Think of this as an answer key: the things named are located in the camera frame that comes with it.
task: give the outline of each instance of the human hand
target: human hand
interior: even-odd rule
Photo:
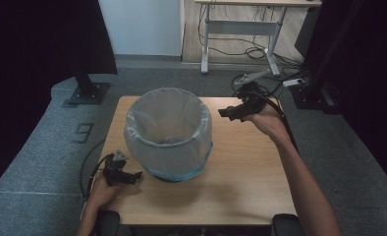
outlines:
[[[246,116],[243,119],[251,121],[259,131],[274,141],[283,141],[290,138],[279,113],[268,104],[259,113]]]
[[[93,207],[101,207],[110,202],[120,188],[120,186],[109,186],[102,171],[98,171],[87,203]]]

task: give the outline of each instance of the gray carpet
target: gray carpet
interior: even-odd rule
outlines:
[[[242,73],[213,70],[203,76],[190,69],[120,69],[118,77],[91,76],[94,82],[111,83],[102,105],[77,108],[62,108],[75,80],[56,85],[46,113],[0,179],[0,235],[76,233],[83,207],[80,168],[88,152],[105,139],[121,96],[158,88],[231,96],[231,79]],[[268,79],[259,82],[276,86]],[[335,208],[343,234],[387,235],[387,176],[343,117],[298,110],[287,89],[280,100],[302,157]],[[92,129],[85,142],[87,124]],[[101,150],[102,145],[90,154],[84,176]]]

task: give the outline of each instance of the wooden table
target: wooden table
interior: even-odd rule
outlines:
[[[127,111],[137,96],[123,96],[101,154],[120,149],[130,159],[124,171],[143,171],[107,206],[131,225],[266,225],[276,213],[294,213],[276,147],[250,122],[221,118],[218,109],[238,105],[234,97],[201,97],[212,114],[214,148],[201,174],[167,183],[142,169],[124,140]]]
[[[280,29],[285,19],[288,7],[320,7],[320,0],[195,0],[198,4],[207,5],[205,19],[204,43],[202,47],[202,60],[200,70],[203,74],[208,73],[208,35],[219,34],[242,34],[242,35],[269,35],[272,36],[270,44],[264,50],[270,70],[275,77],[280,76],[279,69],[273,51],[276,46]],[[210,5],[237,5],[237,6],[273,6],[282,7],[277,22],[235,22],[235,21],[214,21],[209,18]]]

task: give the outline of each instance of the plastic bag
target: plastic bag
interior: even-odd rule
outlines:
[[[202,172],[212,150],[212,118],[193,93],[157,89],[129,109],[124,136],[144,169],[166,180],[183,181]]]

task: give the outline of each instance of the desk leg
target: desk leg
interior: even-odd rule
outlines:
[[[205,34],[202,47],[202,61],[200,63],[200,72],[204,75],[208,74],[208,25],[209,25],[209,9],[211,5],[206,6],[206,19],[205,19]]]
[[[273,51],[276,46],[277,39],[279,38],[280,30],[282,29],[282,26],[283,26],[283,20],[285,19],[286,9],[287,9],[286,7],[282,7],[282,11],[280,13],[279,20],[277,21],[277,26],[273,34],[273,38],[270,41],[268,48],[264,50],[266,52],[266,58],[267,58],[267,61],[269,62],[270,70],[272,71],[273,76],[275,77],[280,77],[280,72],[279,72],[279,69],[277,68],[276,61],[273,56]]]

